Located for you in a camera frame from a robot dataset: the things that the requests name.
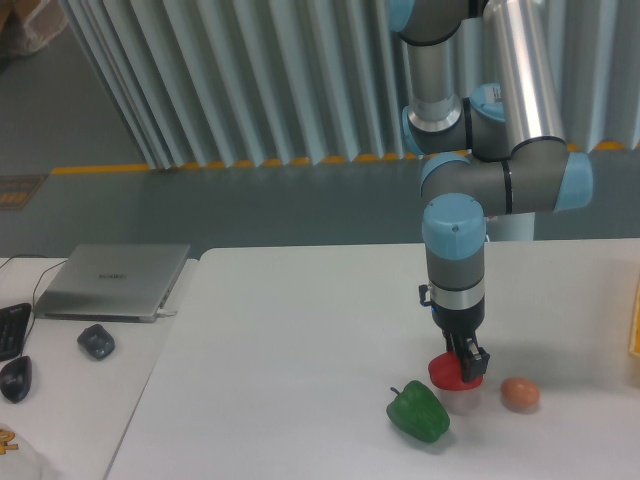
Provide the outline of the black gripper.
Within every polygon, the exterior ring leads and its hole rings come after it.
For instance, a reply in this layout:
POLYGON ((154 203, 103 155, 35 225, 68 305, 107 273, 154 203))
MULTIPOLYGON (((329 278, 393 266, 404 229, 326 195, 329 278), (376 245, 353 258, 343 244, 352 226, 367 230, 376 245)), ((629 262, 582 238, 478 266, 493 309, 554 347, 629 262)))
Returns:
POLYGON ((471 383, 484 376, 489 354, 477 339, 484 321, 484 284, 466 290, 446 290, 435 284, 418 286, 420 304, 427 308, 462 370, 462 381, 471 383))

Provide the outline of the white striped sleeve forearm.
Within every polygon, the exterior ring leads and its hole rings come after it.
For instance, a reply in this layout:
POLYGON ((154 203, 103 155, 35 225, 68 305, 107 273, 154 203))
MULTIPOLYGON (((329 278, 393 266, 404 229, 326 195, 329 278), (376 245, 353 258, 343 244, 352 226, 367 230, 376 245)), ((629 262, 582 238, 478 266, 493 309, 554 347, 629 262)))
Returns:
POLYGON ((60 478, 49 459, 11 426, 1 424, 1 478, 54 480, 60 478))

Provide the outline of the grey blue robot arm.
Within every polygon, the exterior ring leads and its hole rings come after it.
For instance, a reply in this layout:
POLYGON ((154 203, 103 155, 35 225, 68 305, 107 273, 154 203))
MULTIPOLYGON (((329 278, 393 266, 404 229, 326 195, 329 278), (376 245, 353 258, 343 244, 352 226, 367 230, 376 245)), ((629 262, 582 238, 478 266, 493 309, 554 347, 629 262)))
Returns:
POLYGON ((586 206, 592 166, 567 148, 536 2, 391 1, 387 8, 409 57, 403 137, 427 158, 419 192, 428 281, 420 300, 442 331, 458 381, 471 388, 490 359, 476 336, 485 313, 487 220, 586 206), (475 18, 494 35, 499 80, 460 97, 452 40, 475 18))

